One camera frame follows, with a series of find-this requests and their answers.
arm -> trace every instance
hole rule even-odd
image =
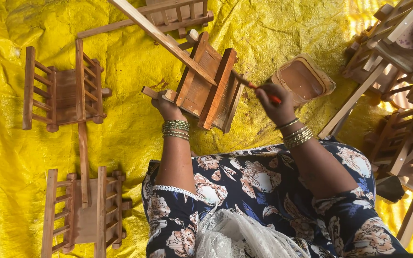
[[[282,100],[281,104],[270,103],[265,92],[279,97]],[[255,93],[267,115],[278,127],[295,119],[292,95],[283,87],[266,84],[256,89]],[[303,126],[301,122],[297,122],[282,129],[281,133],[283,136],[287,136]],[[325,150],[316,139],[311,138],[290,151],[302,179],[304,179],[305,184],[315,198],[328,198],[358,187],[358,184],[343,165]]]
[[[159,110],[165,121],[187,121],[181,110],[175,104],[164,100],[161,93],[157,100],[152,100],[152,105]],[[174,186],[191,193],[196,192],[189,141],[175,136],[163,138],[162,160],[156,185]]]

hand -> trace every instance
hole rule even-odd
[[[264,84],[255,91],[268,117],[277,125],[283,126],[295,119],[292,94],[280,85]],[[268,94],[281,99],[280,104],[270,102]]]
[[[158,99],[152,99],[151,104],[157,108],[165,121],[169,120],[183,120],[187,121],[186,117],[181,113],[179,107],[174,103],[165,100],[163,92],[159,92]]]

sleeve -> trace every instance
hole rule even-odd
[[[155,185],[152,191],[146,257],[194,257],[199,221],[196,195],[164,185]]]
[[[339,257],[407,253],[360,187],[317,200],[314,207],[323,216]]]

white lace trim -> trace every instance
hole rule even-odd
[[[185,194],[185,195],[187,195],[187,196],[190,196],[190,197],[192,197],[192,199],[198,201],[198,200],[197,200],[197,195],[195,195],[195,194],[193,194],[193,193],[191,193],[191,192],[189,192],[189,191],[187,191],[187,190],[178,188],[178,187],[167,186],[167,185],[154,185],[154,186],[152,187],[152,191],[154,191],[154,190],[165,190],[165,191],[178,192],[178,193],[182,193],[182,194]]]

woman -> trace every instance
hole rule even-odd
[[[364,155],[311,137],[282,87],[262,85],[255,93],[285,144],[192,158],[179,108],[161,97],[152,101],[166,122],[162,160],[150,164],[142,188],[146,256],[194,257],[199,221],[222,208],[290,237],[300,257],[406,253],[374,209],[375,182]],[[244,257],[258,257],[254,247],[242,246]]]

